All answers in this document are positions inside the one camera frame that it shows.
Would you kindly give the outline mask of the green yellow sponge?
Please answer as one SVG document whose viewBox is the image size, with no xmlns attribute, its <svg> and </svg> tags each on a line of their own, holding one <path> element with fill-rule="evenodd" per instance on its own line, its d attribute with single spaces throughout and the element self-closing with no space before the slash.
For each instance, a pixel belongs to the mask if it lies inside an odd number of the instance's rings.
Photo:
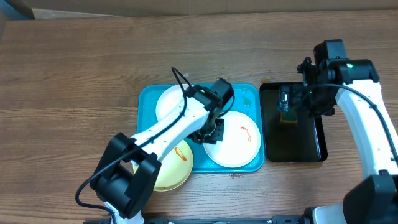
<svg viewBox="0 0 398 224">
<path fill-rule="evenodd" d="M 280 111 L 279 123 L 281 124 L 295 124 L 298 123 L 297 113 L 295 110 Z"/>
</svg>

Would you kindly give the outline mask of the white plate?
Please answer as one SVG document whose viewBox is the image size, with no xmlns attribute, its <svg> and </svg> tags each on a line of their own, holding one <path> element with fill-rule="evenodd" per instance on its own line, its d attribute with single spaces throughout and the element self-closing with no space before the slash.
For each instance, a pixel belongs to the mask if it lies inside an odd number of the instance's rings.
<svg viewBox="0 0 398 224">
<path fill-rule="evenodd" d="M 210 159 L 218 165 L 228 168 L 245 166 L 260 150 L 260 130 L 249 116 L 237 111 L 227 112 L 222 119 L 224 119 L 223 140 L 216 144 L 205 143 L 203 147 Z M 248 129 L 252 142 L 248 142 L 241 126 Z"/>
<path fill-rule="evenodd" d="M 155 115 L 158 121 L 174 120 L 180 115 L 184 107 L 183 92 L 180 85 L 166 89 L 157 101 Z"/>
</svg>

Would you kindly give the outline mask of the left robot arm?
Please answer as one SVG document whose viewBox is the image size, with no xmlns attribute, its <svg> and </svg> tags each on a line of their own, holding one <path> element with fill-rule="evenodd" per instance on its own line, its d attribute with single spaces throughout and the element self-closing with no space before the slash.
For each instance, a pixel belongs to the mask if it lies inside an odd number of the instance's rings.
<svg viewBox="0 0 398 224">
<path fill-rule="evenodd" d="M 182 101 L 147 130 L 115 135 L 88 181 L 105 203 L 111 223 L 132 220 L 152 195 L 161 162 L 185 138 L 197 144 L 223 140 L 222 109 L 233 98 L 230 83 L 220 78 L 210 88 L 182 88 Z"/>
</svg>

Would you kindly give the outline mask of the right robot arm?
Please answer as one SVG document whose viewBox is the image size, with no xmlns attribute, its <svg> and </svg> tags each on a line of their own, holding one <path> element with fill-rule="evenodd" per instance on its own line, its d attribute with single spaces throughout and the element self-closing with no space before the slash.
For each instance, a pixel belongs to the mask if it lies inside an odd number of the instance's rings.
<svg viewBox="0 0 398 224">
<path fill-rule="evenodd" d="M 358 148 L 363 181 L 336 205 L 305 211 L 310 223 L 397 223 L 397 131 L 369 59 L 351 60 L 341 39 L 325 40 L 297 66 L 302 84 L 282 85 L 278 109 L 331 116 L 339 106 Z"/>
</svg>

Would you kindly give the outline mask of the black water tray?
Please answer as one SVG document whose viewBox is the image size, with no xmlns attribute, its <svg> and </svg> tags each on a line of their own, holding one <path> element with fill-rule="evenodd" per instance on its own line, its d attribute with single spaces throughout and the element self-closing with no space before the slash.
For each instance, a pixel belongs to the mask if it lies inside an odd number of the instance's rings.
<svg viewBox="0 0 398 224">
<path fill-rule="evenodd" d="M 259 89 L 265 153 L 271 162 L 323 162 L 328 157 L 321 117 L 295 110 L 298 123 L 279 123 L 277 107 L 283 82 L 263 83 Z"/>
</svg>

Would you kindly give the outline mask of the teal plastic tray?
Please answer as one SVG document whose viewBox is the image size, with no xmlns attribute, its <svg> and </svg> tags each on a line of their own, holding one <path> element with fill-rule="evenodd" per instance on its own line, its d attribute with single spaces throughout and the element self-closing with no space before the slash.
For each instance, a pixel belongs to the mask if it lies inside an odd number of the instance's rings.
<svg viewBox="0 0 398 224">
<path fill-rule="evenodd" d="M 155 107 L 161 94 L 168 88 L 168 85 L 149 85 L 145 87 L 140 95 L 137 110 L 137 126 L 136 131 L 141 133 L 150 128 L 157 122 L 155 115 Z M 251 84 L 238 83 L 233 85 L 235 102 L 229 102 L 232 105 L 232 111 L 238 111 L 249 116 L 262 131 L 262 116 L 259 91 Z M 261 146 L 256 157 L 248 164 L 242 167 L 229 168 L 216 164 L 205 152 L 202 145 L 195 144 L 189 139 L 185 141 L 193 152 L 193 173 L 243 173 L 255 172 L 259 170 L 265 162 L 264 138 L 260 137 Z"/>
</svg>

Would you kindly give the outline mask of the ketchup stain right plate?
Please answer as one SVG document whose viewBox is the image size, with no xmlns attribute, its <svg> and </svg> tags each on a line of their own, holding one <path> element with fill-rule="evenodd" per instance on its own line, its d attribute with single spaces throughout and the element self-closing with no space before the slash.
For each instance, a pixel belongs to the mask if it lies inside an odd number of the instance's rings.
<svg viewBox="0 0 398 224">
<path fill-rule="evenodd" d="M 250 135 L 248 129 L 244 126 L 241 126 L 241 129 L 246 133 L 246 135 L 247 135 L 246 139 L 248 140 L 248 142 L 252 142 L 251 135 Z"/>
</svg>

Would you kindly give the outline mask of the ketchup stain on yellow plate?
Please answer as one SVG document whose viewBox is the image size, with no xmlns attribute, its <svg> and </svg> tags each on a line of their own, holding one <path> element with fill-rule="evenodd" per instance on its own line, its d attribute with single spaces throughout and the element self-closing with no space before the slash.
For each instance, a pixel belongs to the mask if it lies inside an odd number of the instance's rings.
<svg viewBox="0 0 398 224">
<path fill-rule="evenodd" d="M 183 161 L 187 161 L 187 158 L 184 156 L 183 152 L 178 148 L 174 147 L 174 152 L 176 155 L 178 155 L 179 158 L 181 158 Z"/>
</svg>

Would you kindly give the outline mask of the yellow plate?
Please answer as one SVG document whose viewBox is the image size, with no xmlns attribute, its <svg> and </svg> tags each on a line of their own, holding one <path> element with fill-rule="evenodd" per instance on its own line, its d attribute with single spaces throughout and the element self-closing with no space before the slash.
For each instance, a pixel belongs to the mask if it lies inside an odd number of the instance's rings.
<svg viewBox="0 0 398 224">
<path fill-rule="evenodd" d="M 193 169 L 193 152 L 186 141 L 181 141 L 178 147 L 187 158 L 183 161 L 176 155 L 174 148 L 161 162 L 161 168 L 154 186 L 156 192 L 166 192 L 176 189 L 182 185 L 191 174 Z"/>
</svg>

